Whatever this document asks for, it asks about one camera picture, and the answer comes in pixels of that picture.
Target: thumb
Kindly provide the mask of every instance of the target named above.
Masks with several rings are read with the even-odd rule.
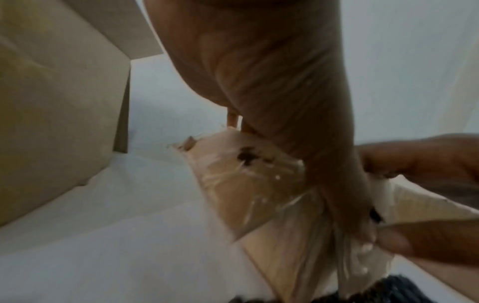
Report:
[[[378,230],[376,245],[405,257],[479,266],[479,220],[392,225]]]

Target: white surface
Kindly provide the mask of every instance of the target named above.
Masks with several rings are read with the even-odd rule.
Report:
[[[477,34],[474,0],[345,0],[358,138],[421,136]],[[217,131],[164,56],[133,62],[130,147],[109,168],[0,229],[0,302],[226,302],[270,292],[237,246],[208,232],[171,143]],[[394,271],[438,302],[467,302],[404,260]]]

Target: plastic wrap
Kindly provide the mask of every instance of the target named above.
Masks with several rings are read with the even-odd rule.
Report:
[[[343,298],[387,273],[391,257],[337,228],[303,163],[270,142],[228,129],[177,147],[209,206],[284,302],[308,302],[335,272]],[[377,211],[390,220],[389,181],[370,177],[370,184]]]

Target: wrapped package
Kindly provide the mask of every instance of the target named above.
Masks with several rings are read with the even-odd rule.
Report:
[[[344,234],[306,181],[302,161],[271,142],[228,129],[177,147],[208,205],[283,302],[309,302],[335,280],[347,298],[387,274],[392,257]],[[391,185],[369,180],[375,208],[390,222]]]

